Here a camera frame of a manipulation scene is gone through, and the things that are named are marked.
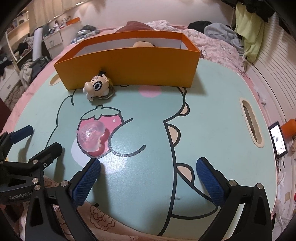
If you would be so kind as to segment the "white cartoon figurine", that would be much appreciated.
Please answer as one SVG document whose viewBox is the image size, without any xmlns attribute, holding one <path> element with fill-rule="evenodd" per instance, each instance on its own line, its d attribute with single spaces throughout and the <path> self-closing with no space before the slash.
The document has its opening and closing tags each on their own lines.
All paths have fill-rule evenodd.
<svg viewBox="0 0 296 241">
<path fill-rule="evenodd" d="M 111 79 L 105 75 L 104 71 L 100 71 L 91 81 L 85 82 L 83 92 L 89 101 L 93 101 L 96 97 L 109 99 L 114 95 L 115 90 Z"/>
</svg>

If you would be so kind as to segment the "brown plush pouch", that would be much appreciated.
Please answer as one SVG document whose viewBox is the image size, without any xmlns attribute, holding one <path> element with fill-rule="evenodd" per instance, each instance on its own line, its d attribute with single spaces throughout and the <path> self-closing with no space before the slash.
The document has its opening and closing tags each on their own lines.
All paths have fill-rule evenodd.
<svg viewBox="0 0 296 241">
<path fill-rule="evenodd" d="M 133 44 L 133 47 L 154 47 L 154 44 L 145 41 L 137 41 Z"/>
</svg>

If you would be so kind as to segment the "smartphone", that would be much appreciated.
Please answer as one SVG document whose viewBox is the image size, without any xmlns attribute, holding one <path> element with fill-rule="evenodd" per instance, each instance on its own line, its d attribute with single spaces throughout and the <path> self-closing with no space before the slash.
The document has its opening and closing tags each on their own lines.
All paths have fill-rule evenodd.
<svg viewBox="0 0 296 241">
<path fill-rule="evenodd" d="M 273 143 L 273 149 L 275 153 L 275 158 L 279 160 L 288 153 L 287 145 L 278 121 L 273 123 L 268 127 L 271 140 Z"/>
</svg>

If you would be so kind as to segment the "white paper roll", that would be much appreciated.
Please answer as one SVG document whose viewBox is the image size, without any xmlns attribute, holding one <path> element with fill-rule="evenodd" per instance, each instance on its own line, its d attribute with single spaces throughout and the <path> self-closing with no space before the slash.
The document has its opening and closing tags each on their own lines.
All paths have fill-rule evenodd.
<svg viewBox="0 0 296 241">
<path fill-rule="evenodd" d="M 43 39 L 43 28 L 40 27 L 34 31 L 33 50 L 32 50 L 33 62 L 42 56 L 42 39 Z"/>
</svg>

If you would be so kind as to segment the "white drawer cabinet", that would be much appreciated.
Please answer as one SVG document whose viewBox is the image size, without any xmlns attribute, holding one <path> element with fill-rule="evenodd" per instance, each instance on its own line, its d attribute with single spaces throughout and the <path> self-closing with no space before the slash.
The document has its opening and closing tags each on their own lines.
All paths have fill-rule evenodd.
<svg viewBox="0 0 296 241">
<path fill-rule="evenodd" d="M 44 43 L 52 59 L 57 57 L 64 49 L 63 40 L 59 31 L 44 38 Z"/>
</svg>

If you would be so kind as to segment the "mint green lap table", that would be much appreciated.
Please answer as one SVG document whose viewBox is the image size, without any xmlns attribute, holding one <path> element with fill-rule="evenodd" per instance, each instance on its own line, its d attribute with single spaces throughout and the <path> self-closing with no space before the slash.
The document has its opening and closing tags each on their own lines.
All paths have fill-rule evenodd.
<svg viewBox="0 0 296 241">
<path fill-rule="evenodd" d="M 79 212 L 100 240 L 200 238 L 219 212 L 198 178 L 200 157 L 240 185 L 261 183 L 274 206 L 269 130 L 250 88 L 229 68 L 201 60 L 188 89 L 117 86 L 108 100 L 89 101 L 80 89 L 45 82 L 6 128 L 34 128 L 8 159 L 25 162 L 59 142 L 63 154 L 45 180 L 69 180 L 91 158 L 76 133 L 92 121 L 106 127 L 104 150 L 95 155 L 101 173 Z"/>
</svg>

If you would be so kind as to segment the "clothes pile on bed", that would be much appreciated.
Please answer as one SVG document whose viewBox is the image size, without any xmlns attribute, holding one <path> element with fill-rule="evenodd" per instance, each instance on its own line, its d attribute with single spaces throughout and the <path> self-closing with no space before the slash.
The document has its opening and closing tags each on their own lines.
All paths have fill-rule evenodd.
<svg viewBox="0 0 296 241">
<path fill-rule="evenodd" d="M 80 29 L 74 36 L 71 44 L 77 43 L 81 39 L 87 39 L 91 36 L 98 35 L 100 30 L 92 25 L 85 25 L 82 29 Z"/>
</svg>

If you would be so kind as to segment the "dark red pillow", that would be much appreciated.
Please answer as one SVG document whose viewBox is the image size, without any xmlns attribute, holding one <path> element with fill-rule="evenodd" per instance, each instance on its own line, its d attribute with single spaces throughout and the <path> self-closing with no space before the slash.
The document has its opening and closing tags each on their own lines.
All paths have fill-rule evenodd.
<svg viewBox="0 0 296 241">
<path fill-rule="evenodd" d="M 154 31 L 154 29 L 142 22 L 128 21 L 125 26 L 119 28 L 115 32 L 129 32 L 129 31 Z"/>
</svg>

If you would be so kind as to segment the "orange cardboard box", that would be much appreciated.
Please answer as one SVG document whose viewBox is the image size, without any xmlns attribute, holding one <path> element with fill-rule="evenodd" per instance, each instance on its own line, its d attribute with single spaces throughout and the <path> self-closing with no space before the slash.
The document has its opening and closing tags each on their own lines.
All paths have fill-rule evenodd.
<svg viewBox="0 0 296 241">
<path fill-rule="evenodd" d="M 137 41 L 154 47 L 133 47 Z M 100 71 L 113 85 L 191 87 L 200 50 L 182 33 L 129 31 L 75 44 L 54 65 L 67 90 L 83 88 Z"/>
</svg>

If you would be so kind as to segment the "floral pink duvet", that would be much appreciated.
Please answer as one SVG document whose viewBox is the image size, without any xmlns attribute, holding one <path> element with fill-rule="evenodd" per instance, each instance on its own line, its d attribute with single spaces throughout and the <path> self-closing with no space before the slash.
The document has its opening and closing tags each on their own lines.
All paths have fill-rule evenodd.
<svg viewBox="0 0 296 241">
<path fill-rule="evenodd" d="M 171 25 L 166 20 L 152 21 L 146 25 L 157 31 L 184 34 L 201 51 L 204 59 L 221 64 L 244 76 L 244 61 L 235 47 L 227 42 L 207 37 L 205 34 L 185 26 Z"/>
</svg>

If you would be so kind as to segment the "grey hoodie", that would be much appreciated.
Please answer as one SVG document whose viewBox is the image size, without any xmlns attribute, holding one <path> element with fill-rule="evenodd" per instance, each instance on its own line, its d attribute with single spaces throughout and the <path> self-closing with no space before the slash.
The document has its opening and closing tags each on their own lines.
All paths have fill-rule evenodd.
<svg viewBox="0 0 296 241">
<path fill-rule="evenodd" d="M 207 37 L 222 40 L 233 46 L 240 56 L 244 54 L 244 43 L 236 32 L 222 23 L 212 23 L 204 28 Z"/>
</svg>

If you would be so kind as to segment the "lime green garment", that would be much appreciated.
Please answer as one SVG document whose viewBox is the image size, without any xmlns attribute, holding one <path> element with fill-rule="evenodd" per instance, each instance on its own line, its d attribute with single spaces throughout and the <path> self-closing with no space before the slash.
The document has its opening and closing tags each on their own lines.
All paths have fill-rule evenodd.
<svg viewBox="0 0 296 241">
<path fill-rule="evenodd" d="M 254 63 L 262 44 L 264 21 L 256 13 L 248 12 L 246 6 L 240 2 L 236 4 L 235 20 L 235 32 L 244 42 L 244 57 Z"/>
</svg>

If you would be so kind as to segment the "black garment pile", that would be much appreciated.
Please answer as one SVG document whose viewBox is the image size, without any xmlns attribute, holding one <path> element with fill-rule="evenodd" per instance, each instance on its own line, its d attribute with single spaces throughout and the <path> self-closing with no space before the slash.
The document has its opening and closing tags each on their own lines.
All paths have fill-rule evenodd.
<svg viewBox="0 0 296 241">
<path fill-rule="evenodd" d="M 204 28 L 208 25 L 212 24 L 210 21 L 195 21 L 188 25 L 188 29 L 193 29 L 199 32 L 204 32 Z"/>
</svg>

